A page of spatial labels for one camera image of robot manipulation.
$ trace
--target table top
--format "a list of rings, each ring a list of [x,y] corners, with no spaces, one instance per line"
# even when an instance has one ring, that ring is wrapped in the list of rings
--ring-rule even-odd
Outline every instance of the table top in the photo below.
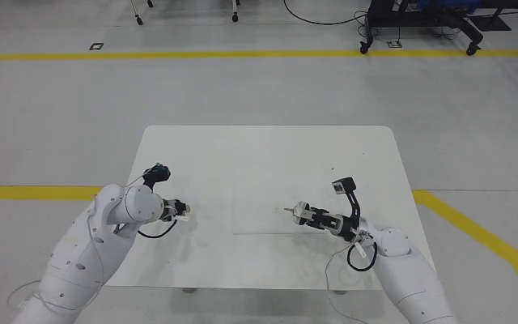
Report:
[[[331,182],[353,177],[362,217],[403,229],[433,266],[392,131],[383,126],[150,126],[129,181],[156,162],[171,178],[155,185],[191,206],[165,237],[137,236],[111,286],[325,289],[325,264],[346,242],[293,223],[298,201],[350,214]],[[141,230],[155,235],[170,223]],[[351,261],[366,266],[353,253]],[[374,290],[346,252],[328,269],[333,290]]]

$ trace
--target yellow floor line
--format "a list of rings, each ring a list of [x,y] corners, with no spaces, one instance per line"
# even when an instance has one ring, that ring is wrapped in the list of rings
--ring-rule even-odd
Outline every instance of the yellow floor line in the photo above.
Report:
[[[99,186],[0,186],[0,200],[92,200]],[[473,222],[426,190],[412,190],[417,204],[423,205],[465,232],[501,258],[511,263],[518,273],[518,250]]]
[[[414,194],[414,199],[417,204],[431,209],[434,213],[443,217],[462,232],[468,234],[475,241],[511,263],[515,272],[518,274],[518,250],[428,191],[412,190],[412,193]]]
[[[371,49],[368,57],[466,57],[464,49]],[[359,58],[358,49],[236,50],[209,52],[0,53],[0,61],[94,61],[194,58]],[[483,49],[476,57],[518,58],[518,49]]]
[[[92,200],[101,188],[66,185],[0,186],[0,200]]]

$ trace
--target black cable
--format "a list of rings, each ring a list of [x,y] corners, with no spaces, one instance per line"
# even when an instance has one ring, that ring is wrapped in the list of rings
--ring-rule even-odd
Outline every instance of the black cable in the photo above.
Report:
[[[368,265],[368,267],[366,268],[363,268],[363,269],[359,269],[357,268],[356,266],[353,266],[352,263],[350,263],[350,253],[353,251],[353,249],[355,249],[355,246],[356,245],[352,245],[350,248],[349,248],[349,251],[347,251],[347,264],[353,268],[354,270],[358,271],[358,272],[365,272],[365,271],[368,271],[372,268],[372,266],[374,266],[374,262],[376,261],[376,255],[378,255],[378,245],[374,242],[374,256],[372,257],[372,261],[371,261],[371,264]]]
[[[363,37],[363,38],[367,38],[367,37],[366,37],[364,34],[362,34],[362,33],[361,33],[361,31],[360,31],[360,28],[364,28],[364,27],[365,27],[365,24],[358,20],[358,18],[362,18],[362,17],[364,17],[365,15],[356,16],[356,14],[357,14],[357,13],[359,13],[359,12],[363,12],[365,15],[367,14],[367,12],[366,12],[366,11],[355,11],[355,12],[354,12],[353,16],[355,17],[356,22],[357,22],[357,23],[359,23],[359,26],[358,26],[358,28],[356,29],[356,31],[358,32],[358,34],[359,34],[361,37]],[[378,36],[378,34],[379,34],[379,33],[380,33],[380,31],[381,31],[381,29],[378,29],[378,28],[371,28],[371,30],[376,31],[376,34],[373,34],[373,35],[372,35],[372,38],[374,38],[374,37]]]
[[[169,226],[169,228],[165,232],[163,232],[162,234],[157,235],[157,236],[152,236],[152,235],[144,234],[143,232],[140,232],[140,230],[138,231],[138,234],[140,234],[140,235],[142,235],[143,237],[146,237],[146,238],[161,238],[164,235],[166,235],[167,233],[169,233],[172,230],[172,228],[175,227],[177,222],[178,222],[178,220],[175,220],[174,222],[172,222],[171,226]]]
[[[316,21],[311,21],[311,20],[307,20],[307,19],[304,19],[302,17],[299,17],[298,15],[296,15],[293,11],[290,10],[290,8],[288,7],[287,3],[286,3],[286,0],[282,0],[284,2],[284,6],[286,7],[286,10],[288,10],[288,12],[294,16],[295,18],[299,19],[299,20],[302,20],[302,21],[305,21],[306,23],[313,23],[315,25],[321,25],[321,26],[333,26],[333,25],[341,25],[343,23],[350,23],[351,21],[353,20],[356,20],[358,21],[358,18],[362,18],[362,17],[365,17],[367,14],[365,15],[360,15],[359,17],[354,17],[353,19],[348,19],[348,20],[344,20],[344,21],[339,21],[337,23],[318,23]]]
[[[458,28],[456,30],[456,32],[452,32],[450,34],[447,34],[447,33],[444,33],[444,29],[441,27],[440,28],[440,34],[436,33],[436,34],[433,34],[432,36],[435,37],[435,38],[443,37],[443,38],[445,38],[447,40],[453,41],[454,39],[456,39],[457,36],[459,36],[460,33],[461,33],[461,29]]]

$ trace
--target concrete floor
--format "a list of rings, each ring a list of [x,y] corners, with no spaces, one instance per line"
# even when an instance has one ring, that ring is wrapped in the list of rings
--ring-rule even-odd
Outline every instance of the concrete floor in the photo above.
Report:
[[[293,1],[335,21],[368,2]],[[319,27],[279,0],[138,2],[0,0],[0,52],[77,53],[233,49],[357,49],[357,24]],[[485,49],[518,48],[515,31],[487,33]],[[384,29],[373,49],[397,30]],[[405,49],[463,49],[402,29]],[[0,61],[0,185],[125,183],[149,125],[383,125],[393,129],[410,184],[434,194],[518,247],[517,58],[250,58],[109,62]],[[2,318],[5,299],[38,279],[53,246],[87,202],[0,201]],[[460,322],[518,318],[510,265],[419,207],[439,278]],[[404,323],[383,292],[333,296],[370,324]],[[342,323],[324,292],[104,288],[78,323]]]

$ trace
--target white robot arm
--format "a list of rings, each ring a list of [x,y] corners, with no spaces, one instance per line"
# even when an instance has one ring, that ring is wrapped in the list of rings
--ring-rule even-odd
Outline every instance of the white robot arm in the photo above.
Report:
[[[334,236],[355,243],[347,254],[347,261],[357,271],[373,269],[385,294],[410,324],[457,324],[448,306],[437,274],[421,251],[398,228],[379,227],[360,217],[354,190],[356,185],[348,177],[333,182],[337,194],[346,194],[352,215],[332,215],[328,211],[299,202],[293,209],[296,224],[328,229]],[[358,269],[350,263],[353,248],[365,251],[370,265]]]
[[[75,322],[122,264],[143,224],[176,222],[189,212],[179,200],[153,193],[153,185],[170,175],[157,164],[144,172],[144,185],[105,186],[57,243],[37,293],[14,324]]]

